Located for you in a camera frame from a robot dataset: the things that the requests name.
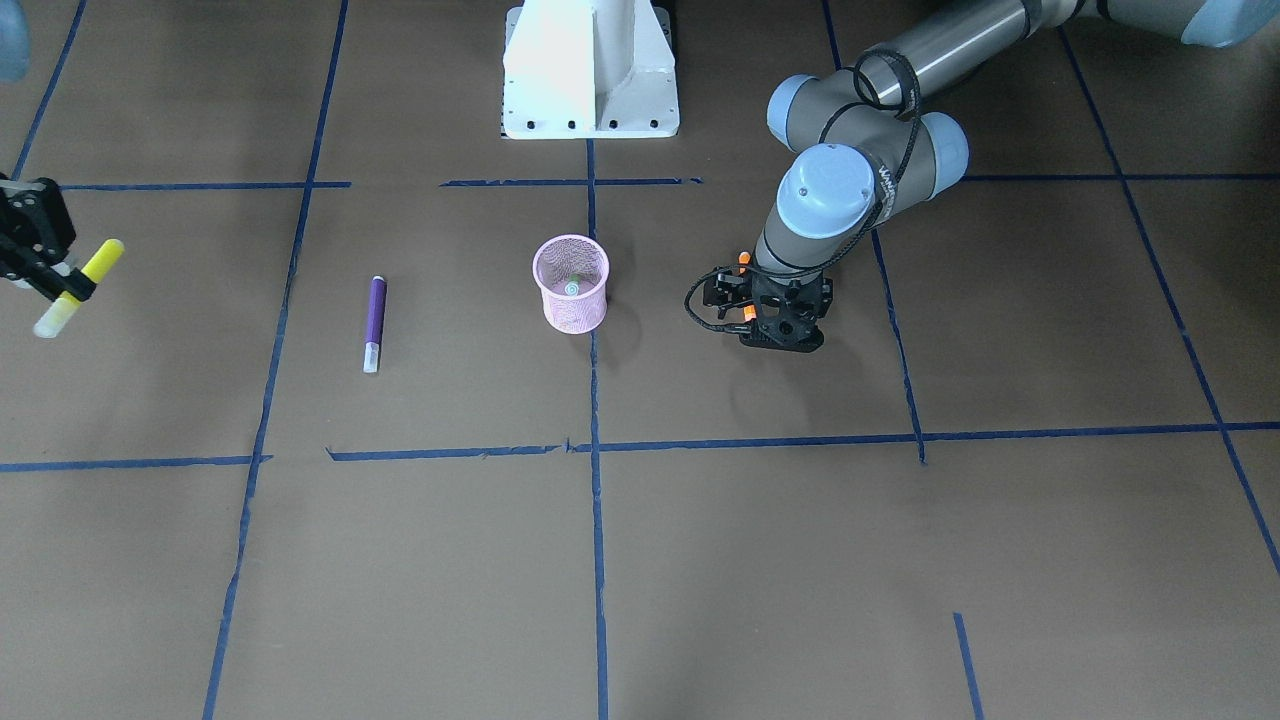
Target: blue tape line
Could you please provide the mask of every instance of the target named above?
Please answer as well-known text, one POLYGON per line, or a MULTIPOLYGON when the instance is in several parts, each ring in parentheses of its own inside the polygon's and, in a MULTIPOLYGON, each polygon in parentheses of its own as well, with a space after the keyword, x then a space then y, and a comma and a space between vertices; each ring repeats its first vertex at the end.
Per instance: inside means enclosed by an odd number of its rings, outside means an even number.
POLYGON ((67 460, 54 462, 0 462, 0 473, 50 473, 58 470, 125 470, 136 468, 191 468, 195 465, 248 465, 248 455, 214 457, 141 457, 133 460, 67 460))
POLYGON ((63 68, 67 67, 67 56, 70 55, 72 44, 76 42, 76 33, 79 32, 81 19, 84 17, 84 6, 88 5, 88 0, 81 0, 79 5, 76 6, 76 18, 72 19, 72 27, 67 32, 67 42, 63 44, 63 54, 58 56, 58 65, 54 68, 52 77, 49 78, 49 86, 45 87, 45 96, 40 99, 40 108, 36 109, 36 117, 31 120, 31 129, 27 131, 27 140, 22 143, 22 152, 18 154, 18 164, 13 168, 14 179, 22 177, 22 170, 27 165, 27 158, 31 155, 31 146, 36 142, 36 133, 40 131, 40 124, 45 120, 45 111, 49 109, 49 101, 54 97, 54 88, 58 87, 59 78, 63 77, 63 68))
POLYGON ((1226 429, 1231 430, 1233 433, 1253 432, 1253 430, 1280 430, 1280 421, 1226 423, 1226 429))
POLYGON ((271 365, 262 392, 262 418, 253 438, 253 457, 248 466, 248 479, 244 484, 244 503, 241 507, 239 539, 236 550, 236 570, 227 584, 227 597, 223 601, 223 618, 218 625, 218 644, 214 650, 214 664, 209 671, 209 691, 205 694, 204 720, 212 720, 218 703, 218 685, 221 682, 223 661, 227 657, 227 641, 230 635, 232 616, 236 611, 236 593, 239 589, 241 570, 244 566, 244 546, 248 542, 248 524, 252 516, 251 503, 257 492, 257 475, 262 465, 262 450, 266 445, 266 428, 271 419, 271 401, 275 396, 275 379, 280 370, 280 355, 284 350, 284 331, 289 323, 289 297, 293 293, 293 279, 298 272, 298 255, 302 251, 302 238, 306 233, 307 215, 311 209, 311 192, 320 165, 320 147, 324 143, 324 128, 329 118, 329 101, 333 97, 333 83, 338 74, 338 55, 342 50, 343 29, 347 24, 347 3, 342 0, 338 10, 338 29, 334 32, 333 51, 329 56, 329 76, 325 79, 324 99, 320 102, 320 118, 316 120, 315 141, 311 145, 311 164, 307 168, 307 182, 302 191, 302 206, 298 209, 298 227, 293 236, 293 252, 289 256, 289 272, 284 281, 284 297, 280 300, 280 314, 275 324, 275 345, 271 348, 271 365))
POLYGON ((960 641, 960 659, 964 661, 964 676, 969 682, 969 702, 973 703, 973 719, 986 720, 982 710, 982 693, 978 692, 978 675, 973 671, 973 655, 969 652, 969 633, 964 628, 964 615, 952 612, 956 624, 956 639, 960 641))
POLYGON ((440 187, 581 187, 585 179, 463 179, 442 182, 440 187))
MULTIPOLYGON (((178 183, 136 183, 136 184, 59 184, 63 190, 96 192, 168 192, 191 190, 305 190, 306 182, 178 182, 178 183)), ((348 188, 349 181, 315 182, 312 188, 348 188)))
MULTIPOLYGON (((1280 430, 1280 420, 1258 423, 1225 423, 1231 432, 1261 432, 1280 430)), ((1190 433, 1217 433, 1219 427, 1212 423, 1197 423, 1187 425, 1129 425, 1129 427, 1097 427, 1097 428, 1039 428, 1025 430, 966 430, 966 432, 938 432, 920 433, 892 433, 892 434, 865 434, 865 436, 814 436, 814 437, 777 437, 777 438, 740 438, 740 439, 672 439, 672 441, 641 441, 641 442, 602 442, 600 452, 655 452, 663 450, 731 450, 750 447, 813 447, 813 446, 841 446, 841 445, 895 445, 908 442, 966 442, 966 441, 993 441, 993 439, 1043 439, 1043 438, 1088 438, 1088 437, 1124 437, 1124 436, 1167 436, 1190 433)), ((374 452, 332 452, 329 456, 338 461, 362 460, 431 460, 438 457, 483 457, 485 455, 549 455, 557 450, 566 452, 591 452, 591 443, 570 445, 529 445, 515 447, 463 447, 443 450, 388 450, 374 452)))
POLYGON ((566 445, 517 445, 512 447, 454 447, 443 450, 384 450, 374 452, 334 452, 325 448, 334 462, 374 460, 438 460, 443 457, 504 457, 511 455, 548 455, 566 450, 566 445))
MULTIPOLYGON (((685 184, 686 181, 682 178, 457 179, 443 182, 440 183, 440 187, 588 187, 593 182, 598 186, 607 184, 636 187, 652 184, 685 184)), ((703 184, 703 178, 689 178, 687 182, 703 184)))
POLYGON ((1038 439, 1062 437, 1120 437, 1169 436, 1184 433, 1216 433, 1217 425, 1199 423, 1189 425, 1132 425, 1123 428, 1044 428, 1033 430, 972 430, 955 433, 924 433, 927 442, 960 442, 972 439, 1038 439))
POLYGON ((1155 173, 1155 174, 989 174, 961 182, 1120 182, 1120 181, 1277 181, 1280 173, 1155 173))
POLYGON ((586 141, 586 236, 595 237, 595 141, 586 141))
POLYGON ((1132 181, 1277 181, 1280 173, 1164 173, 1125 176, 1132 181))
POLYGON ((745 439, 673 439, 648 442, 605 442, 600 452, 653 452, 660 450, 724 450, 744 447, 813 447, 827 445, 892 445, 915 442, 914 434, 776 437, 745 439))
MULTIPOLYGON (((689 178, 689 182, 694 184, 701 184, 698 178, 689 178)), ((595 184, 608 184, 608 186, 646 186, 646 184, 685 184, 681 178, 603 178, 596 179, 595 184)))
POLYGON ((591 331, 591 516, 595 525, 595 682, 599 720, 609 720, 609 644, 604 624, 604 516, 600 506, 600 378, 596 347, 596 332, 591 331))
POLYGON ((1151 260, 1151 268, 1156 273, 1156 279, 1160 282, 1160 291, 1165 295, 1165 302, 1169 305, 1169 311, 1174 316, 1178 332, 1183 336, 1183 346, 1187 348, 1187 356, 1190 359, 1192 368, 1196 370, 1196 379, 1199 380, 1201 389, 1204 392, 1204 401, 1208 404, 1210 413, 1213 415, 1213 423, 1222 436, 1222 445, 1226 446, 1226 455, 1231 459, 1231 466, 1235 469, 1235 477, 1240 482, 1240 488, 1244 491, 1244 497, 1249 503, 1249 510, 1253 512, 1253 521, 1257 524, 1258 532, 1262 534, 1263 543, 1266 543, 1267 553, 1271 556, 1271 565, 1275 568, 1276 574, 1280 575, 1280 551, 1276 550, 1276 543, 1271 537, 1271 530, 1267 528, 1266 518, 1263 518, 1262 509, 1258 506, 1257 497, 1253 495, 1253 487, 1249 484, 1249 478, 1244 473, 1244 465, 1240 462, 1240 459, 1235 452, 1235 443, 1231 442, 1231 433, 1228 429, 1226 423, 1222 420, 1222 413, 1219 409, 1217 400, 1213 397, 1213 391, 1210 388, 1208 377, 1204 374, 1204 368, 1201 365, 1199 355, 1196 352, 1196 345, 1192 342, 1192 336, 1187 331, 1187 323, 1183 320, 1183 314, 1178 309, 1178 302, 1174 300, 1174 292, 1169 287, 1169 279, 1166 278, 1165 270, 1160 264, 1160 258, 1156 255, 1156 247, 1151 242, 1147 225, 1142 220, 1142 213, 1138 210, 1138 201, 1133 196, 1129 181, 1124 177, 1124 169, 1120 167, 1120 158, 1116 155, 1115 146, 1111 143, 1111 136, 1107 133, 1107 128, 1102 122, 1102 114, 1098 111, 1098 105, 1093 100, 1093 94, 1089 92, 1089 86, 1084 79, 1084 70, 1080 68, 1080 61, 1076 59, 1075 51, 1071 50, 1071 42, 1068 40, 1066 32, 1062 28, 1059 28, 1057 33, 1062 40, 1062 47, 1066 50, 1066 56, 1071 63, 1071 69, 1075 72, 1075 79, 1080 83, 1080 91, 1084 94, 1084 99, 1089 105, 1089 111, 1093 114, 1093 122, 1097 123, 1098 132, 1102 135, 1102 145, 1106 147, 1107 155, 1111 158, 1111 164, 1115 167, 1116 176, 1120 177, 1120 187, 1124 190, 1125 201, 1129 204, 1129 211, 1133 214, 1134 224, 1138 227, 1138 234, 1142 237, 1142 245, 1147 250, 1147 258, 1151 260))
POLYGON ((888 324, 893 329, 893 340, 897 341, 897 357, 902 364, 902 387, 906 388, 906 409, 911 414, 911 430, 915 432, 915 443, 920 454, 920 465, 928 465, 924 455, 924 433, 920 430, 920 414, 915 407, 915 392, 911 389, 911 372, 906 365, 906 347, 902 345, 902 331, 897 324, 897 309, 893 307, 893 291, 888 284, 888 268, 884 266, 884 251, 879 242, 879 231, 872 231, 872 247, 876 249, 876 263, 879 265, 881 279, 884 282, 884 305, 888 307, 888 324))
POLYGON ((1116 182, 1116 176, 1070 176, 1070 174, 1009 174, 1009 176, 964 176, 960 182, 1116 182))
POLYGON ((831 19, 831 3, 822 0, 822 14, 827 19, 827 42, 831 44, 831 59, 836 61, 836 69, 845 67, 840 60, 840 44, 836 41, 836 23, 831 19))

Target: metal cylinder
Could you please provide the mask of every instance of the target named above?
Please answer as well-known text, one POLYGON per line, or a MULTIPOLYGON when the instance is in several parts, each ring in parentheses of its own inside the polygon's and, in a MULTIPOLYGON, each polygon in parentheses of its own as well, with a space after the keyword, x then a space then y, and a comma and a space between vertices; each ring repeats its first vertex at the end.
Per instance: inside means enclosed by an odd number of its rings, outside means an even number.
MULTIPOLYGON (((826 238, 800 236, 782 222, 778 206, 774 205, 755 241, 755 264, 773 273, 794 273, 797 268, 812 268, 831 258, 842 240, 844 234, 826 238)), ((804 275, 799 278, 800 284, 806 284, 818 275, 819 273, 804 275)))
MULTIPOLYGON (((1039 15, 1038 0, 1033 5, 1039 15)), ((919 78, 920 94, 928 97, 1034 32, 1038 24, 1027 8, 1023 0, 956 0, 872 50, 905 56, 919 78)), ((886 59, 868 58, 860 69, 869 99, 888 106, 902 104, 902 81, 886 59)))

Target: floor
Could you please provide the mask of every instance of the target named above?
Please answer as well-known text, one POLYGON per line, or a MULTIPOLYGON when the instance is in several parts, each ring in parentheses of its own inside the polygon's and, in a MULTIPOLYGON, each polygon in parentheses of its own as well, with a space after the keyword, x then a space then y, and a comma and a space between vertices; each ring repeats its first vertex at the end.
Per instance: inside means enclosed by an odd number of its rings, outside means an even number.
POLYGON ((499 137, 513 4, 24 3, 0 168, 128 251, 56 341, 0 288, 0 716, 1277 715, 1280 23, 988 63, 801 356, 680 299, 772 88, 940 3, 682 3, 630 142, 499 137), (568 232, 591 336, 529 275, 568 232))

